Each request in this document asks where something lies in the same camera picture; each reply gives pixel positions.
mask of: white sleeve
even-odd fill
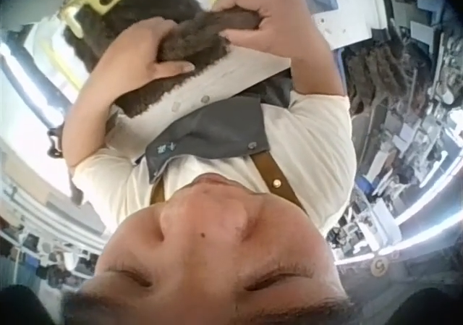
[[[118,151],[102,148],[82,161],[72,181],[112,232],[131,213],[143,207],[146,191],[140,184],[140,166]]]
[[[329,199],[330,207],[323,220],[323,234],[337,223],[350,198],[357,171],[352,142],[349,99],[332,95],[292,93],[289,111],[310,131],[310,140],[318,145],[313,161],[319,170],[317,191]]]

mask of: brown strap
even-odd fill
[[[284,176],[280,167],[276,163],[272,155],[264,151],[251,155],[255,167],[258,169],[263,181],[266,182],[268,189],[274,195],[280,196],[289,202],[293,202],[296,206],[302,208],[301,203],[297,199],[288,179]],[[151,190],[150,204],[164,202],[164,180],[161,177],[158,184],[153,186]]]
[[[271,193],[289,202],[293,202],[296,206],[302,208],[288,179],[284,176],[275,159],[268,151],[255,153],[251,155],[251,159]]]

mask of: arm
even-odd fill
[[[109,109],[118,97],[152,80],[194,70],[188,62],[153,61],[161,39],[175,25],[160,17],[143,20],[108,47],[64,124],[63,154],[71,170],[104,144]]]
[[[290,58],[294,87],[300,94],[343,95],[333,55],[305,0],[218,0],[213,10],[235,6],[258,12],[262,22],[257,30],[223,32],[231,43]]]

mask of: white shirt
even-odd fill
[[[310,219],[326,235],[344,212],[357,168],[348,99],[292,92],[288,109],[268,104],[262,109],[271,155]],[[171,161],[163,174],[165,198],[207,172],[268,192],[249,157],[182,156]],[[73,181],[113,232],[130,214],[149,205],[148,179],[145,159],[133,166],[120,152],[102,148],[79,164]]]

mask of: person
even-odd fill
[[[289,108],[259,104],[261,132],[280,178],[266,182],[252,154],[207,159],[179,153],[151,183],[150,147],[136,166],[106,148],[105,123],[117,97],[192,69],[187,62],[153,62],[174,22],[154,18],[125,30],[91,73],[64,126],[63,152],[75,184],[115,226],[95,276],[64,299],[64,323],[351,320],[354,307],[324,240],[344,212],[356,170],[349,102],[336,63],[305,0],[218,0],[213,11],[233,6],[259,12],[263,21],[257,30],[226,30],[224,37],[292,61]],[[233,109],[233,98],[223,102]],[[226,124],[243,119],[248,128],[223,132],[221,143],[230,138],[230,147],[248,145],[243,136],[259,125],[258,114],[252,120],[234,113]],[[154,201],[160,182],[162,201]],[[278,195],[286,183],[295,194],[289,200]]]

